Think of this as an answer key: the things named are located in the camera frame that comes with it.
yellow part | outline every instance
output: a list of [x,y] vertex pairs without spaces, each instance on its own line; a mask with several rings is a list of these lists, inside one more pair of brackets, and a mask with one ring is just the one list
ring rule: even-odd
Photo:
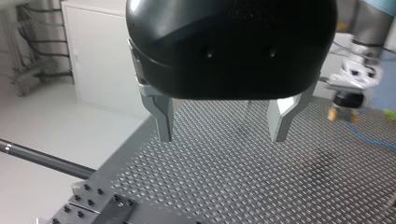
[[332,108],[329,110],[329,120],[335,121],[336,119],[337,119],[337,110]]
[[345,22],[338,22],[337,31],[345,31],[347,29],[347,24]]
[[358,122],[358,115],[357,114],[352,114],[352,118],[350,120],[351,123],[356,123]]

blue cable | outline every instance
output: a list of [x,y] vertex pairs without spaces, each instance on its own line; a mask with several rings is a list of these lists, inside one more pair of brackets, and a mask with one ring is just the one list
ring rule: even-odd
[[379,140],[375,140],[373,138],[367,137],[359,132],[359,130],[350,122],[346,121],[346,126],[349,128],[350,131],[352,131],[360,140],[370,143],[373,145],[377,145],[380,147],[390,147],[394,152],[396,152],[396,144],[389,143],[389,142],[383,142]]

diamond plate surface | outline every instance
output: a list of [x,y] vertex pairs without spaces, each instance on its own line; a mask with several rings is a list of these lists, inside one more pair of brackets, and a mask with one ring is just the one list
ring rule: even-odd
[[[113,188],[204,223],[394,223],[396,153],[359,140],[328,107],[310,105],[272,143],[267,102],[184,102],[175,139],[156,133]],[[396,125],[360,117],[362,133],[396,143]]]

black screw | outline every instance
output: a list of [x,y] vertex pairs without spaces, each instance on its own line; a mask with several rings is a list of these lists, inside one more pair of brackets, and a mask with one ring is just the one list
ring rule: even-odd
[[89,199],[88,200],[88,205],[93,206],[95,203],[93,202],[93,200]]
[[128,205],[129,205],[129,206],[134,206],[134,201],[128,200]]
[[89,185],[84,185],[84,189],[85,189],[85,190],[90,190],[91,187],[90,187]]
[[64,211],[65,211],[66,213],[69,213],[69,212],[70,212],[70,208],[69,208],[68,206],[65,206],[65,207],[64,207]]
[[116,200],[116,202],[119,202],[121,200],[121,196],[118,194],[114,195],[114,200]]
[[84,213],[83,213],[83,212],[81,212],[81,211],[78,211],[78,212],[77,212],[77,216],[78,216],[78,217],[84,217],[85,215],[84,215]]

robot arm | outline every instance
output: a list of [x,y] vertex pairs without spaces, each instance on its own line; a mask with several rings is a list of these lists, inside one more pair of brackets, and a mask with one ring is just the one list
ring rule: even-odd
[[337,32],[353,34],[340,71],[331,74],[327,88],[336,90],[329,119],[355,121],[366,95],[382,78],[381,54],[396,15],[396,1],[338,0]]
[[[129,0],[136,79],[160,140],[172,139],[176,97],[270,100],[271,138],[284,141],[292,119],[309,104],[336,29],[353,34],[354,46],[340,73],[327,81],[329,88],[361,92],[379,83],[378,59],[393,21],[384,8],[395,2],[176,0],[168,6]],[[313,20],[316,29],[306,26]]]

